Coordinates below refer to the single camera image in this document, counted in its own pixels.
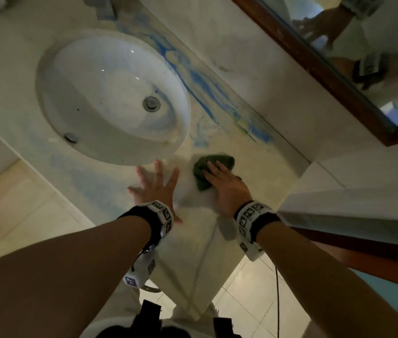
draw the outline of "countertop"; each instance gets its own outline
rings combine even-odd
[[[243,256],[233,220],[219,216],[214,190],[198,192],[192,166],[205,154],[236,158],[235,173],[253,197],[277,209],[309,163],[230,87],[138,3],[119,21],[98,22],[82,0],[16,0],[0,14],[0,138],[95,225],[132,206],[132,166],[91,159],[64,142],[45,121],[34,91],[44,51],[67,31],[117,30],[154,47],[189,91],[192,120],[182,146],[165,160],[180,179],[174,207],[184,224],[157,247],[151,280],[198,318]]]

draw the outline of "mirror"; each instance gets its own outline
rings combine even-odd
[[[309,65],[317,56],[320,62],[315,60],[314,67],[327,70],[327,75],[314,75],[322,85],[335,85],[330,82],[330,71],[335,78],[344,79],[344,91],[328,90],[382,142],[398,143],[398,0],[233,1],[281,46],[282,41],[290,46],[296,41],[296,52],[306,47]],[[291,36],[280,38],[274,33],[275,26]],[[303,58],[286,51],[305,67]],[[365,102],[371,119],[362,119],[365,115],[355,104],[351,109],[344,101],[348,93]]]

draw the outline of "sink basin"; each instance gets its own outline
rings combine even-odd
[[[123,33],[88,30],[58,41],[38,64],[36,92],[67,144],[111,164],[167,158],[190,127],[189,97],[177,73]]]

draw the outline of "wooden mirror frame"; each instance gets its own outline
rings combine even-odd
[[[398,144],[398,126],[364,97],[273,10],[260,0],[232,0],[331,93],[385,146]]]

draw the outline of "faucet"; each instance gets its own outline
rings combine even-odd
[[[111,0],[83,0],[83,3],[96,8],[97,20],[117,20],[116,10]]]

